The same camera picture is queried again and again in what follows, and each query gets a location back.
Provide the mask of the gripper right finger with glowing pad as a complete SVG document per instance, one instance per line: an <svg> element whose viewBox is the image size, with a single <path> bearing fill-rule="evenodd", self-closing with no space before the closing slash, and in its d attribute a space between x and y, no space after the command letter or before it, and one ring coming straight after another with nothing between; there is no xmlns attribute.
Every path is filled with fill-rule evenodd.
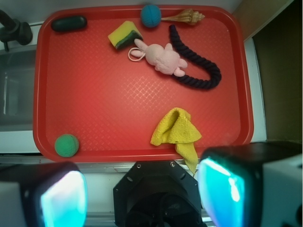
<svg viewBox="0 0 303 227"><path fill-rule="evenodd" d="M198 165L201 203L217 227L300 227L303 148L287 141L206 149Z"/></svg>

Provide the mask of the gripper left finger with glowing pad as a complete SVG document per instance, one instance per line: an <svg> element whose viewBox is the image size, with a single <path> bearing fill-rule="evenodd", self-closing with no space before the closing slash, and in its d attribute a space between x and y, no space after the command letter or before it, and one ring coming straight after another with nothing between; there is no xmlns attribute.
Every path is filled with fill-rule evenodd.
<svg viewBox="0 0 303 227"><path fill-rule="evenodd" d="M2 227L82 227L87 208L86 179L74 163L0 165Z"/></svg>

